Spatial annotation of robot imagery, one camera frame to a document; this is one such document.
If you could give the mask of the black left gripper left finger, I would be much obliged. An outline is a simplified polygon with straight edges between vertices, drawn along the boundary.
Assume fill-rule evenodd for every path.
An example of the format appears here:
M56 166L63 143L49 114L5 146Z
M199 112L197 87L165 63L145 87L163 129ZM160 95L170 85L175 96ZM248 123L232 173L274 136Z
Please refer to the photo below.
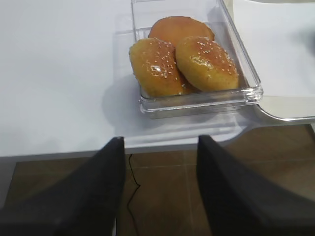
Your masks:
M125 142L117 137L66 178L1 209L0 234L110 236L125 179Z

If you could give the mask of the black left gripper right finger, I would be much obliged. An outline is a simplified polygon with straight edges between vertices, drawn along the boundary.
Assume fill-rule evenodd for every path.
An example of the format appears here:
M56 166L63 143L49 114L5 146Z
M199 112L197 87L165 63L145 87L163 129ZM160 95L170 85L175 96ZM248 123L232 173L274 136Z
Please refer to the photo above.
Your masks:
M197 182L214 236L313 236L315 203L236 160L208 135L197 147Z

